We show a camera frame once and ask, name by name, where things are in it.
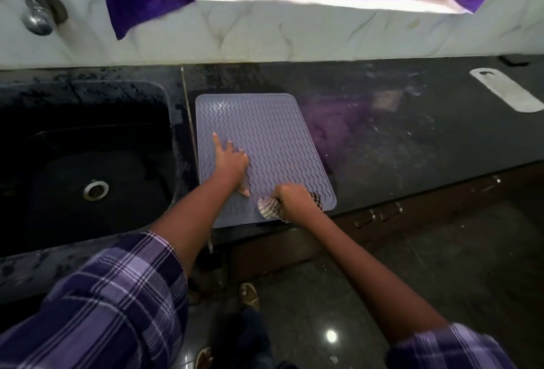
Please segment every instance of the sink drain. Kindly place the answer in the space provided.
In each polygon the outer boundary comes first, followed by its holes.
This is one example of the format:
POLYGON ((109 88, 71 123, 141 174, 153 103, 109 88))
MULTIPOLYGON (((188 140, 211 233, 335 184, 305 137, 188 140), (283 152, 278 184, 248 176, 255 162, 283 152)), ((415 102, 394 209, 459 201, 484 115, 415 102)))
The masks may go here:
POLYGON ((83 198, 87 201, 98 201, 108 193, 109 186, 105 181, 93 180, 83 190, 83 198))

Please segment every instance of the hand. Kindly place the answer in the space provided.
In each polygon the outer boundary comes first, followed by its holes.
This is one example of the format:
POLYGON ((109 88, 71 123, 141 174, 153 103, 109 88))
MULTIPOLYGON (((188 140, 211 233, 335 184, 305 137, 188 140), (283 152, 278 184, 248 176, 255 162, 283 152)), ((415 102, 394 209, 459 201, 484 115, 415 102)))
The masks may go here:
POLYGON ((245 171, 249 165, 249 157, 243 150, 235 151, 232 141, 227 142, 223 150, 221 140, 217 133, 212 135, 215 144, 215 172, 225 176, 233 176, 236 180, 238 190, 243 196, 249 197, 249 188, 244 184, 245 171))
POLYGON ((308 222, 322 211, 317 207, 312 196, 302 184, 280 184, 274 188, 272 197, 282 203, 280 216, 282 219, 306 226, 308 222))

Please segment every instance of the plaid shirt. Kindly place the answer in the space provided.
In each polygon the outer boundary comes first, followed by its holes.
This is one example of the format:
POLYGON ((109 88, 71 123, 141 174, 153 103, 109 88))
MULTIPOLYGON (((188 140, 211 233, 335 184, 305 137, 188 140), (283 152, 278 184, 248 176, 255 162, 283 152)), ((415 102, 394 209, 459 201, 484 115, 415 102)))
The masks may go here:
MULTIPOLYGON (((170 244, 151 232, 128 236, 58 282, 39 313, 0 336, 0 368, 167 368, 183 342, 187 303, 170 244)), ((458 324, 400 343, 386 364, 514 368, 492 338, 458 324)))

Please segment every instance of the white marble backsplash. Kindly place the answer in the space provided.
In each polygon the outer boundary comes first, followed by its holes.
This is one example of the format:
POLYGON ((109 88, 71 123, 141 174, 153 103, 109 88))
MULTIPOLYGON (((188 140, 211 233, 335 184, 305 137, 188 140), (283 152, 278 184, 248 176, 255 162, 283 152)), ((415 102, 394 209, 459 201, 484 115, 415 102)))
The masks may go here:
POLYGON ((544 0, 487 0, 474 15, 199 1, 122 41, 105 0, 62 1, 68 22, 36 36, 24 1, 0 0, 0 69, 544 53, 544 0))

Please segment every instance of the foot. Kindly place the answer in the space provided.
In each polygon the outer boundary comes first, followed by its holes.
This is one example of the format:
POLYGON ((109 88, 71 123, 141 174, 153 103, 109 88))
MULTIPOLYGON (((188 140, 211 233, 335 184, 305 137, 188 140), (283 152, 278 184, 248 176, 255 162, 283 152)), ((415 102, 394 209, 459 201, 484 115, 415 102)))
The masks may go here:
POLYGON ((238 298, 240 305, 246 305, 259 311, 259 296, 255 290, 255 286, 251 283, 242 283, 238 290, 238 298))
POLYGON ((212 365, 212 361, 212 348, 204 348, 196 356, 195 369, 209 369, 212 365))

